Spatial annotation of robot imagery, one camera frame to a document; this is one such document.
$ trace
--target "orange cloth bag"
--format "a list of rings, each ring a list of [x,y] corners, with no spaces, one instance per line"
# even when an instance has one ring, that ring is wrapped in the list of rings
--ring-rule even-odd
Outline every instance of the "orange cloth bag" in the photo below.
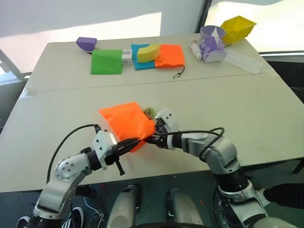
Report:
[[[156,68],[176,68],[185,66],[181,45],[161,45],[161,53],[154,60]]]
[[[99,109],[120,141],[130,138],[144,140],[155,132],[154,121],[149,120],[136,102]],[[131,151],[144,145],[141,141]]]

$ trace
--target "purple cloth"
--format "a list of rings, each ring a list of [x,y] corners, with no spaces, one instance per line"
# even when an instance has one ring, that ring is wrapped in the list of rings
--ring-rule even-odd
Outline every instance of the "purple cloth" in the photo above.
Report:
[[[220,38],[217,40],[214,37],[205,37],[199,45],[203,59],[206,60],[210,53],[215,51],[223,51],[226,55],[225,47]]]

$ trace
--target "green bag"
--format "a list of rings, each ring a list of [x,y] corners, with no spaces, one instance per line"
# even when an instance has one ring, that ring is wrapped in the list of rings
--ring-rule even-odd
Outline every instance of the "green bag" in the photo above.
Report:
[[[92,75],[121,75],[122,50],[94,50],[92,52]]]

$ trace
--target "white sheet of paper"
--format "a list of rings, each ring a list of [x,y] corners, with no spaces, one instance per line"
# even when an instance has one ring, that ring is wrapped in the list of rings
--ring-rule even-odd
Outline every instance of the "white sheet of paper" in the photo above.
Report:
[[[233,50],[227,50],[227,55],[224,61],[255,75],[260,73],[264,65],[253,58],[247,57]]]

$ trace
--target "white block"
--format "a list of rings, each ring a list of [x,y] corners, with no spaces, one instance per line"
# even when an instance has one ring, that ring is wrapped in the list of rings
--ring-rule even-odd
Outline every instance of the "white block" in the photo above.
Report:
[[[132,50],[123,50],[123,64],[132,64]]]
[[[221,62],[224,61],[226,54],[225,50],[212,51],[208,54],[207,58],[203,56],[203,60],[205,63]]]

